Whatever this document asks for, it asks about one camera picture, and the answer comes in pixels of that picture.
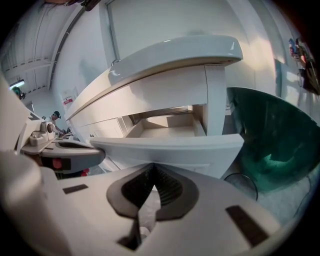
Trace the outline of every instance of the ceiling light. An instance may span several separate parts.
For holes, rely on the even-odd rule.
[[[24,80],[20,80],[18,82],[15,82],[13,84],[10,85],[9,90],[11,90],[13,87],[21,87],[25,85],[25,81]]]

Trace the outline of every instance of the black rubber pad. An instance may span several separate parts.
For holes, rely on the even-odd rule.
[[[66,187],[63,189],[65,194],[70,194],[70,193],[74,193],[80,190],[84,190],[87,189],[88,186],[85,184],[81,184],[81,185],[76,185],[76,186],[70,186],[70,187]]]
[[[268,238],[267,233],[239,205],[225,210],[252,247]]]

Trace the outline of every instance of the black rubber grip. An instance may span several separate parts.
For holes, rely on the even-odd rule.
[[[118,215],[137,219],[138,211],[153,186],[157,188],[161,202],[156,221],[182,218],[199,198],[198,188],[192,180],[153,163],[115,181],[107,190],[106,197]]]

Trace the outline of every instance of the person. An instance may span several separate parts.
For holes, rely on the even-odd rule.
[[[318,69],[316,63],[309,56],[306,49],[300,45],[300,40],[295,40],[295,47],[297,48],[299,61],[301,66],[300,75],[303,77],[302,87],[314,94],[320,95],[320,87],[318,82]]]
[[[56,125],[56,120],[58,118],[61,118],[59,111],[54,111],[53,114],[45,119],[46,122],[51,122],[55,129],[53,129],[55,132],[59,131],[60,133],[65,133],[64,130],[61,130],[57,125]]]

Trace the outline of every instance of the black cable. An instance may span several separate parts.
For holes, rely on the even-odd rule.
[[[254,189],[255,189],[255,200],[258,201],[258,188],[257,188],[256,184],[254,183],[254,181],[251,178],[249,178],[247,175],[245,175],[243,173],[240,173],[240,172],[239,173],[231,173],[227,177],[225,177],[223,180],[227,181],[227,178],[229,178],[232,175],[242,175],[245,178],[247,178],[248,180],[250,180],[252,182],[253,186],[254,186]]]

